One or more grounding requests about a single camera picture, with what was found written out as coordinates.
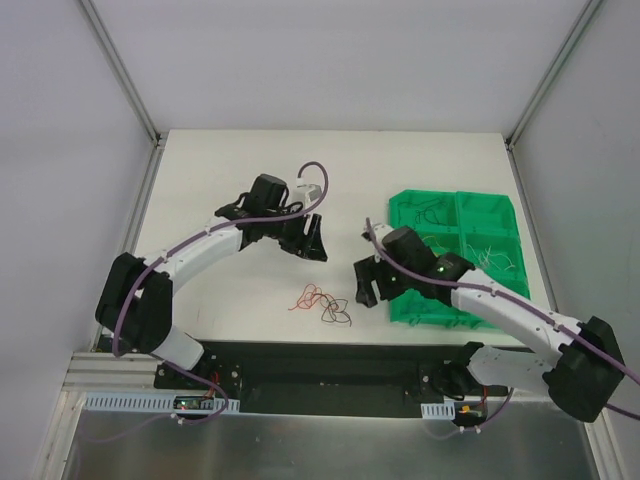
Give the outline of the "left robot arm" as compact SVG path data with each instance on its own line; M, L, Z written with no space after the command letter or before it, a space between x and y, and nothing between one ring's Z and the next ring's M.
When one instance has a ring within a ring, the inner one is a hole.
M258 176L251 189L217 209L205 227L154 255L120 254L112 263L95 318L113 334L113 347L154 356L177 367L188 388L216 379L214 355L173 323L173 297L214 263L264 239L296 257L324 262L321 217L314 209L326 188L302 177L296 185Z

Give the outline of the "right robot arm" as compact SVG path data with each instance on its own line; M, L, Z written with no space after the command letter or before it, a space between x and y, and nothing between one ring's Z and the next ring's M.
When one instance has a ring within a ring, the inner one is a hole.
M611 408L624 378L639 379L606 321L580 321L538 307L465 258L434 253L409 227L367 222L362 236L374 253L354 265L357 303L372 308L413 290L487 321L525 347L465 344L430 376L441 395L462 399L481 387L504 386L546 395L564 413L592 423Z

